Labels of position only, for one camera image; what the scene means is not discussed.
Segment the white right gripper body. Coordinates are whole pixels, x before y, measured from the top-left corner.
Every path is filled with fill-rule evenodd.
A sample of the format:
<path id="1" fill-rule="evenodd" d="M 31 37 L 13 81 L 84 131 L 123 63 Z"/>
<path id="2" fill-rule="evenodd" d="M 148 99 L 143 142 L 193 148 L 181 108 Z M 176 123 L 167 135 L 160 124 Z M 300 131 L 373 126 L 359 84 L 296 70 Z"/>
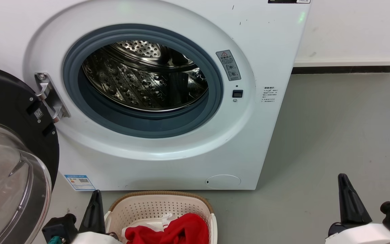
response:
<path id="1" fill-rule="evenodd" d="M 383 224 L 367 225 L 346 229 L 325 240 L 326 244 L 390 244 L 390 230 Z"/>

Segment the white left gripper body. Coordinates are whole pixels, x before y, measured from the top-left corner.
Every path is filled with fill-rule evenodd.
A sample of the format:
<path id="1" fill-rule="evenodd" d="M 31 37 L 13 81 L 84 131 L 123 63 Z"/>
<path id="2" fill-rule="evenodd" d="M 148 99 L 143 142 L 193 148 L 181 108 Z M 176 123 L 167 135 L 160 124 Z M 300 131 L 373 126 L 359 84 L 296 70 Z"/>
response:
<path id="1" fill-rule="evenodd" d="M 111 235 L 100 234 L 96 232 L 79 233 L 71 242 L 72 244 L 122 244 Z"/>

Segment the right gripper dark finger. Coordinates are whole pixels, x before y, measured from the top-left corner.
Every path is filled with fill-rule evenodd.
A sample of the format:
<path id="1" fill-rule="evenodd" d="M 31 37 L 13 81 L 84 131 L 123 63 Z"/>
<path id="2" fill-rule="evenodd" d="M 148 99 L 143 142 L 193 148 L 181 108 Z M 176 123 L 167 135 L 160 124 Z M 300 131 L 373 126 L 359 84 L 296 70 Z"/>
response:
<path id="1" fill-rule="evenodd" d="M 342 225 L 365 225 L 372 222 L 359 195 L 346 174 L 338 175 L 339 206 Z"/>

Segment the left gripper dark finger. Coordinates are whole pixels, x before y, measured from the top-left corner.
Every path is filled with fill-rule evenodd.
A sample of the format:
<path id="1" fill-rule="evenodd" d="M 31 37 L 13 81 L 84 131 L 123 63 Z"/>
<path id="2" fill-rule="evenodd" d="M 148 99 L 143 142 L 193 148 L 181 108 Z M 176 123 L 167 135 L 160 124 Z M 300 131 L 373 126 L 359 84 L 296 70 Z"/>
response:
<path id="1" fill-rule="evenodd" d="M 95 190 L 92 193 L 85 210 L 79 227 L 79 233 L 84 232 L 106 233 L 102 193 L 100 190 Z"/>

